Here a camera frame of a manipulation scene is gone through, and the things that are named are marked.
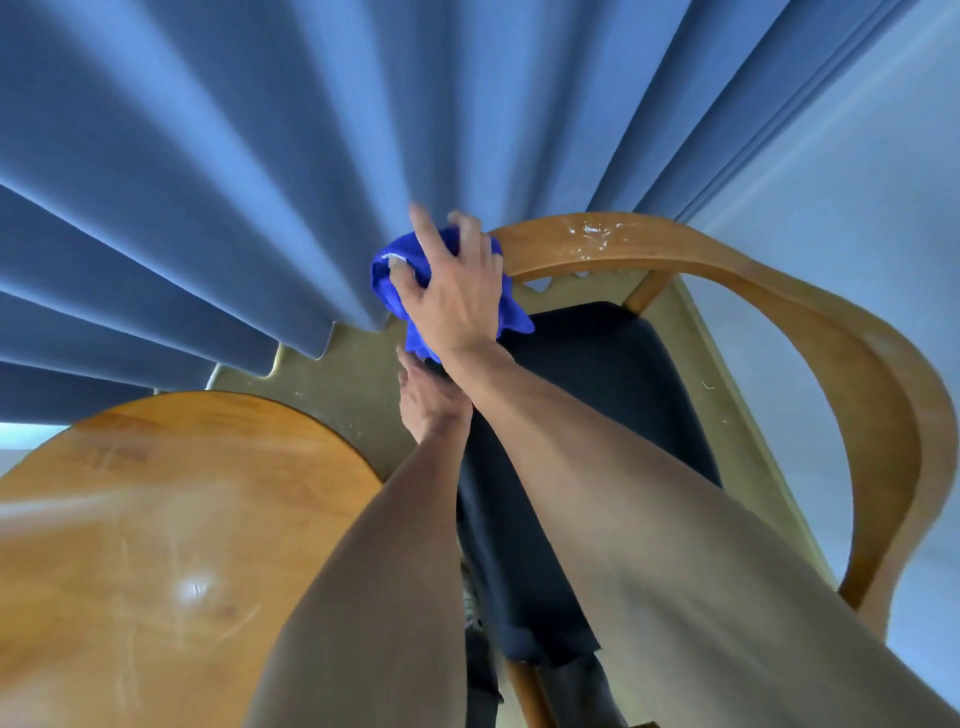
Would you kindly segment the black chair seat cushion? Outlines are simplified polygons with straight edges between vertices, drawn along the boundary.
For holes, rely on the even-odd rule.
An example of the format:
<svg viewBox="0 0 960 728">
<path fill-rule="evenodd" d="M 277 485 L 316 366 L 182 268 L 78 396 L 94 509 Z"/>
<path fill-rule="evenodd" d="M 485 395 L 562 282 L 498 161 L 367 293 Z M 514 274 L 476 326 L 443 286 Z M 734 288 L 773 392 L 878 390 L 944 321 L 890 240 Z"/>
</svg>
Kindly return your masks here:
<svg viewBox="0 0 960 728">
<path fill-rule="evenodd" d="M 654 327 L 594 301 L 533 316 L 504 348 L 535 373 L 722 487 L 714 454 Z M 510 661 L 559 667 L 599 642 L 504 446 L 474 414 L 458 485 L 457 531 L 486 628 Z"/>
</svg>

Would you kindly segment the person's right hand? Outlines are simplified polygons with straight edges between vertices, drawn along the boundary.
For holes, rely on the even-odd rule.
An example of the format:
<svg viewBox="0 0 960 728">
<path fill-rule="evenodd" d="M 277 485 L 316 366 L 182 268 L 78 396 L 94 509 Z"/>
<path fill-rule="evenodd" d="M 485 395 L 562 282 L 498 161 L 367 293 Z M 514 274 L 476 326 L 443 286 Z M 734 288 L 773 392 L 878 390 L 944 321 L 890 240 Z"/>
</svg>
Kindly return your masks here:
<svg viewBox="0 0 960 728">
<path fill-rule="evenodd" d="M 431 316 L 410 317 L 450 374 L 461 361 L 497 346 L 503 258 L 485 235 L 485 263 L 464 264 L 444 242 L 427 210 L 409 207 L 416 238 L 429 261 Z"/>
</svg>

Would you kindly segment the person's left hand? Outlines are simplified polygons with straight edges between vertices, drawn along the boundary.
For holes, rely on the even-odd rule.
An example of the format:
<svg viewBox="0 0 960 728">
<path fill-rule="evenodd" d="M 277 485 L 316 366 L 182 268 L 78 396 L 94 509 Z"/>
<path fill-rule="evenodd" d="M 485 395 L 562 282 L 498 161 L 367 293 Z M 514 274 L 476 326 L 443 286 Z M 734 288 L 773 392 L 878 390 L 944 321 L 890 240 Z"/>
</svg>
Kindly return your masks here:
<svg viewBox="0 0 960 728">
<path fill-rule="evenodd" d="M 466 436 L 474 417 L 474 405 L 453 381 L 431 370 L 402 346 L 396 349 L 399 412 L 406 431 L 417 444 L 438 432 Z"/>
</svg>

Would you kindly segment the person's right forearm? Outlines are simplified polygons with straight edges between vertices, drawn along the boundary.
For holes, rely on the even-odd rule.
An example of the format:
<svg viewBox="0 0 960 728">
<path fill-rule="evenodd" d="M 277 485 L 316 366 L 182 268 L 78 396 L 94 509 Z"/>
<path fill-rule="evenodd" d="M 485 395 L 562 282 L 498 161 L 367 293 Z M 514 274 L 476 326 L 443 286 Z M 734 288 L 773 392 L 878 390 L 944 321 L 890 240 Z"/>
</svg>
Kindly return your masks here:
<svg viewBox="0 0 960 728">
<path fill-rule="evenodd" d="M 494 341 L 435 348 L 663 728 L 960 728 L 809 563 L 698 472 Z"/>
</svg>

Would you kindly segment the blue pleated curtain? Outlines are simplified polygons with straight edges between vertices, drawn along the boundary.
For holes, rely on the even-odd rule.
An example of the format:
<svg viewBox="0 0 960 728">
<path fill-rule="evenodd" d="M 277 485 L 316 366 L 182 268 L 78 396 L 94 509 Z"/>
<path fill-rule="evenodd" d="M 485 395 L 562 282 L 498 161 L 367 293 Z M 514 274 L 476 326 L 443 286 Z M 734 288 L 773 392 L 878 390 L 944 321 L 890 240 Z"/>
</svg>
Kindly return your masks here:
<svg viewBox="0 0 960 728">
<path fill-rule="evenodd" d="M 917 0 L 0 0 L 0 423 L 374 331 L 417 202 L 684 220 Z"/>
</svg>

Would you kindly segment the blue cleaning cloth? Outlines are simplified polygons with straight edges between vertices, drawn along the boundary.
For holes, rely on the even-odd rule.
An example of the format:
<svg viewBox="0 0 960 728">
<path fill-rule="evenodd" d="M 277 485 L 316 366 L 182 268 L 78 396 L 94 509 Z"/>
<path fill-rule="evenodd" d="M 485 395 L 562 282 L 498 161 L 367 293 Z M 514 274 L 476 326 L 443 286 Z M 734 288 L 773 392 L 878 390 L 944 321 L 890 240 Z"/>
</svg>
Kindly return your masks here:
<svg viewBox="0 0 960 728">
<path fill-rule="evenodd" d="M 410 318 L 397 288 L 391 281 L 392 261 L 407 263 L 414 272 L 419 286 L 427 287 L 431 280 L 431 268 L 414 232 L 394 239 L 378 251 L 370 265 L 370 288 L 391 315 L 406 323 L 405 350 L 417 358 L 441 362 L 438 355 L 426 345 L 422 334 Z M 512 279 L 506 273 L 501 278 L 502 291 L 498 304 L 496 337 L 500 338 L 504 332 L 533 334 L 535 331 L 534 321 L 514 299 Z"/>
</svg>

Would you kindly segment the person's left forearm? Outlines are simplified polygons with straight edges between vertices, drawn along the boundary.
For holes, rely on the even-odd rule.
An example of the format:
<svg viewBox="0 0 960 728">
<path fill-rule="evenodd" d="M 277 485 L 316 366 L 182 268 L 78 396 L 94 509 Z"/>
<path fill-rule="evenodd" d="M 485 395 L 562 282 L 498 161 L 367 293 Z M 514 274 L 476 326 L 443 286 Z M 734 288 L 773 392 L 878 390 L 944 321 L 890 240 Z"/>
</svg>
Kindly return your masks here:
<svg viewBox="0 0 960 728">
<path fill-rule="evenodd" d="M 455 510 L 469 428 L 427 420 L 282 627 L 243 728 L 465 728 Z"/>
</svg>

